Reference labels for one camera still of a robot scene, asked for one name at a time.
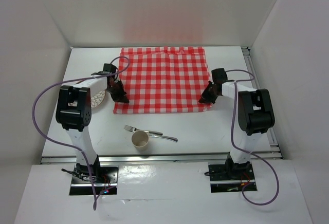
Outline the red white checkered cloth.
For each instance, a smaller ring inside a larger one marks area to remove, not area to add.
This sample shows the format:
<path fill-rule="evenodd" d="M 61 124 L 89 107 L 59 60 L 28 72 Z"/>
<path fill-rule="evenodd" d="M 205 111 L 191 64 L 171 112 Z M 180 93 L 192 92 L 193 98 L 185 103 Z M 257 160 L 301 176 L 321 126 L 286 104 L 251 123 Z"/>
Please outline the red white checkered cloth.
<path fill-rule="evenodd" d="M 198 113 L 210 74 L 202 47 L 122 48 L 119 75 L 128 103 L 116 103 L 115 114 Z"/>

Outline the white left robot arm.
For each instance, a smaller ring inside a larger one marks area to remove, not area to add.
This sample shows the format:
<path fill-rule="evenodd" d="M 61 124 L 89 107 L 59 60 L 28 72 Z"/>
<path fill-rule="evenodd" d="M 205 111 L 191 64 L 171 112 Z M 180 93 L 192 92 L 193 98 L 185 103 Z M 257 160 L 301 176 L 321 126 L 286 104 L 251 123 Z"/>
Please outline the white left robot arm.
<path fill-rule="evenodd" d="M 56 121 L 65 129 L 77 150 L 77 173 L 83 174 L 89 182 L 101 178 L 99 157 L 93 148 L 88 129 L 92 119 L 91 98 L 104 90 L 110 93 L 114 102 L 129 103 L 118 75 L 96 75 L 88 80 L 79 80 L 74 85 L 63 85 L 57 103 Z"/>

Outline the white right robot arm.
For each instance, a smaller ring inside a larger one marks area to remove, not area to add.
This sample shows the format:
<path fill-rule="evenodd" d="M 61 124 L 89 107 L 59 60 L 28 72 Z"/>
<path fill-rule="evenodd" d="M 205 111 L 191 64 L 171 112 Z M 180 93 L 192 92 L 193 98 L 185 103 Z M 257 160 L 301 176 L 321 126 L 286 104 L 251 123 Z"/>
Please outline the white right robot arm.
<path fill-rule="evenodd" d="M 219 96 L 234 100 L 232 125 L 237 123 L 244 133 L 239 141 L 231 141 L 224 167 L 228 178 L 237 179 L 250 170 L 251 153 L 261 136 L 274 126 L 272 103 L 268 90 L 249 88 L 236 81 L 209 82 L 199 103 L 214 104 Z"/>

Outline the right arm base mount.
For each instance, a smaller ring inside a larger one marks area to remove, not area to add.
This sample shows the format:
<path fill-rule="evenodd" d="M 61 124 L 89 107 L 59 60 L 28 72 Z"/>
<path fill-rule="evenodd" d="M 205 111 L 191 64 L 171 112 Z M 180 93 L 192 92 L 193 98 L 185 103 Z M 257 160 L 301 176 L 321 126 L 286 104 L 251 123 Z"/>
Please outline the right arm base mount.
<path fill-rule="evenodd" d="M 252 166 L 244 172 L 230 176 L 225 165 L 210 164 L 204 175 L 210 180 L 211 193 L 241 192 L 243 187 L 246 192 L 258 190 Z"/>

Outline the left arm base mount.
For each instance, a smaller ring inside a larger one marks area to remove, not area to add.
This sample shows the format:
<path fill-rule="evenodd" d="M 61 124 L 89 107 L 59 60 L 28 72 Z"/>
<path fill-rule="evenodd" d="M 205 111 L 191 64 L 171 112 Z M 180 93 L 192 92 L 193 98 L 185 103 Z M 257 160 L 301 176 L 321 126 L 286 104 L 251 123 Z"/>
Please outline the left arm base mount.
<path fill-rule="evenodd" d="M 102 167 L 98 177 L 92 176 L 96 195 L 101 192 L 103 195 L 116 195 L 119 168 L 117 166 Z M 70 184 L 70 196 L 87 196 L 92 195 L 92 186 L 88 175 L 78 175 L 77 170 L 69 172 L 72 175 Z"/>

